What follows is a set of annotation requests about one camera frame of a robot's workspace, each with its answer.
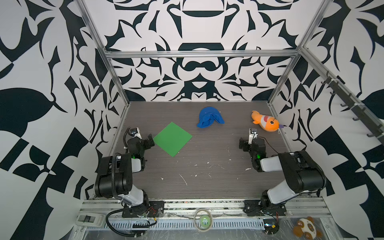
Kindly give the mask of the green square paper sheet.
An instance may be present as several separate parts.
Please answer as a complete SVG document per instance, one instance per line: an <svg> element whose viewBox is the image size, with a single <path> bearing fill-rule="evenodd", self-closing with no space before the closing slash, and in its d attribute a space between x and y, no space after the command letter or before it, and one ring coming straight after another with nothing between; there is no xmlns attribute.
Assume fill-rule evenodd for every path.
<svg viewBox="0 0 384 240"><path fill-rule="evenodd" d="M175 157L192 137L191 134L171 122L154 137L154 142L171 157Z"/></svg>

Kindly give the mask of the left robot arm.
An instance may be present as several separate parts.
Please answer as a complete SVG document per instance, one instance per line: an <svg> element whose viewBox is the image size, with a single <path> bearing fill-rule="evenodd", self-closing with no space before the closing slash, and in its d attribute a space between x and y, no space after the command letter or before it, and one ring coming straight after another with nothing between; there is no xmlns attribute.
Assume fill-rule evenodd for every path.
<svg viewBox="0 0 384 240"><path fill-rule="evenodd" d="M146 167L145 151L155 145L150 134L142 139L136 134L124 140L125 153L115 153L99 160L97 178L94 185L95 195L99 198L117 199L130 207L149 205L145 191L133 184L133 174L142 172Z"/></svg>

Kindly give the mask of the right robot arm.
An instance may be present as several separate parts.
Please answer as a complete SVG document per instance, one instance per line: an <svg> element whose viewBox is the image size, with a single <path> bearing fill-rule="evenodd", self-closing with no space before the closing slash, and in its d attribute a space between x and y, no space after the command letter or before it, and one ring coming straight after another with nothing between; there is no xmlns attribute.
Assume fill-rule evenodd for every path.
<svg viewBox="0 0 384 240"><path fill-rule="evenodd" d="M320 166L306 151L278 153L267 157L266 142L254 137L239 140L239 148L251 156L253 168L259 173L283 172L285 179L263 192L256 209L266 211L284 205L300 194L321 191L327 183Z"/></svg>

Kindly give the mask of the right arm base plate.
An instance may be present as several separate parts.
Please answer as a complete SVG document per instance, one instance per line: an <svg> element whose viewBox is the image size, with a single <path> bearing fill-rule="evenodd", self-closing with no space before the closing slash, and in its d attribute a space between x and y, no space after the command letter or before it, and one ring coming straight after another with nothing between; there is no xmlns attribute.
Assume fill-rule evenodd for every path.
<svg viewBox="0 0 384 240"><path fill-rule="evenodd" d="M249 217L255 216L285 216L285 204L271 204L268 200L244 200L243 212Z"/></svg>

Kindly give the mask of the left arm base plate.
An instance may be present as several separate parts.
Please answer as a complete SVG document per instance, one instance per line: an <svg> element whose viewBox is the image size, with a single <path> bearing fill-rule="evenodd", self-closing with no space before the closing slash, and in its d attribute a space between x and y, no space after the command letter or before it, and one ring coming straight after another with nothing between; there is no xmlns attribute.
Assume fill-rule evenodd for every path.
<svg viewBox="0 0 384 240"><path fill-rule="evenodd" d="M149 201L135 207L125 207L122 213L123 218L148 217L156 218L164 213L164 201Z"/></svg>

